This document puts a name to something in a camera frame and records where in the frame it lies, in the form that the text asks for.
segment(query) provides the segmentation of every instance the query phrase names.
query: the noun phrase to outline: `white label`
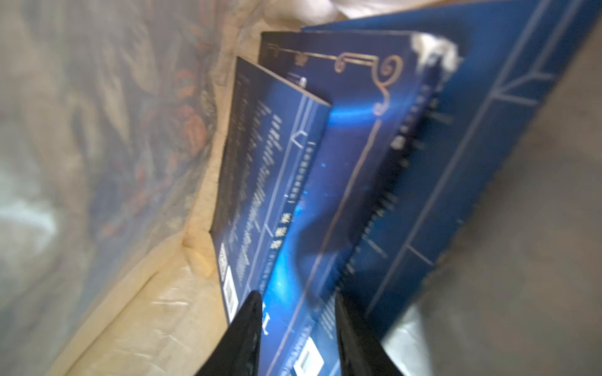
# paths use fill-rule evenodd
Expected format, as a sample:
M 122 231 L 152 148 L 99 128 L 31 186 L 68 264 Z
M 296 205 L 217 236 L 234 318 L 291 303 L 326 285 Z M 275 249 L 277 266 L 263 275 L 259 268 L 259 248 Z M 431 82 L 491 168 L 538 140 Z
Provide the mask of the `white label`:
M 324 365 L 324 359 L 320 355 L 314 340 L 307 338 L 299 359 L 295 362 L 293 368 L 297 376 L 317 376 Z
M 224 300 L 226 301 L 226 310 L 228 311 L 228 319 L 230 322 L 236 316 L 236 309 L 238 308 L 238 296 L 236 295 L 236 289 L 234 288 L 234 279 L 232 278 L 232 270 L 228 265 L 226 271 L 226 280 L 224 281 Z
M 228 267 L 228 258 L 226 257 L 226 246 L 223 242 L 220 246 L 220 253 L 217 255 L 217 266 L 220 270 L 222 282 L 224 282 L 224 278 L 226 277 L 226 268 Z

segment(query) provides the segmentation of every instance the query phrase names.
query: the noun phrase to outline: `gray surface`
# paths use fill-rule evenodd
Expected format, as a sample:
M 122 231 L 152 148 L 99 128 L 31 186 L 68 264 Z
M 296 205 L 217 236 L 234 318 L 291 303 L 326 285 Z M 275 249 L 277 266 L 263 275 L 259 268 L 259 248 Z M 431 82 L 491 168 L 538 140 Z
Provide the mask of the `gray surface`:
M 385 338 L 413 376 L 602 375 L 602 23 Z

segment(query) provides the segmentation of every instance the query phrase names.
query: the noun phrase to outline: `gold ornamental border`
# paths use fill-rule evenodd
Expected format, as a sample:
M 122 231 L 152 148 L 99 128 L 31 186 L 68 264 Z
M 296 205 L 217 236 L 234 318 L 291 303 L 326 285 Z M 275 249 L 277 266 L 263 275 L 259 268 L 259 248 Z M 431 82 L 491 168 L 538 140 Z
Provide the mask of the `gold ornamental border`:
M 383 96 L 382 102 L 376 102 L 372 112 L 376 116 L 382 116 L 391 104 L 391 95 L 387 90 L 402 74 L 403 60 L 398 55 L 389 55 L 380 62 L 380 58 L 374 55 L 356 54 L 354 52 L 343 52 L 339 56 L 317 54 L 315 52 L 295 51 L 288 48 L 280 48 L 276 43 L 266 43 L 267 49 L 277 58 L 280 52 L 295 55 L 295 65 L 304 66 L 310 57 L 328 59 L 334 61 L 334 69 L 337 73 L 343 73 L 347 64 L 355 64 L 371 67 L 372 81 Z M 380 76 L 388 77 L 385 81 Z

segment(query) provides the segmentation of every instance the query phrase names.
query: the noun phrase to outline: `gold scroll decoration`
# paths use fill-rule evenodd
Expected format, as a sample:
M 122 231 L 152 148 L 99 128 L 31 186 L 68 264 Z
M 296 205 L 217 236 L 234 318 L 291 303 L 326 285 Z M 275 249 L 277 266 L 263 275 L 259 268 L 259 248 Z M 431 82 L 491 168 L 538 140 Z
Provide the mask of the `gold scroll decoration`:
M 391 95 L 389 94 L 387 87 L 393 84 L 402 74 L 402 58 L 398 55 L 389 55 L 382 61 L 379 69 L 378 56 L 343 52 L 335 60 L 335 72 L 342 73 L 345 70 L 346 63 L 369 65 L 371 67 L 372 81 L 383 96 L 382 102 L 376 102 L 374 104 L 372 112 L 376 116 L 384 114 L 391 103 Z M 381 76 L 386 77 L 386 80 L 381 81 Z

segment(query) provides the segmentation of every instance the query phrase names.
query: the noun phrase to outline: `book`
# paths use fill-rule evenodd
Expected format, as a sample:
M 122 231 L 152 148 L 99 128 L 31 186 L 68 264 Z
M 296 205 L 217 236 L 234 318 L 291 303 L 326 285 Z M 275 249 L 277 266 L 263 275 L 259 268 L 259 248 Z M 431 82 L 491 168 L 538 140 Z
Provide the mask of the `book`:
M 495 171 L 562 77 L 600 14 L 598 2 L 548 0 L 455 4 L 318 26 L 406 29 L 444 35 L 464 57 L 428 111 L 408 166 L 333 288 L 355 298 L 383 338 L 470 215 Z M 334 295 L 300 344 L 297 376 L 340 374 Z
M 237 58 L 210 230 L 229 322 L 250 291 L 265 289 L 329 112 L 319 97 Z
M 422 32 L 265 32 L 259 63 L 305 85 L 332 105 L 315 167 L 294 213 L 264 295 L 259 373 L 286 373 L 282 363 L 317 318 L 338 270 L 353 253 L 379 167 L 398 136 L 455 68 L 455 46 Z

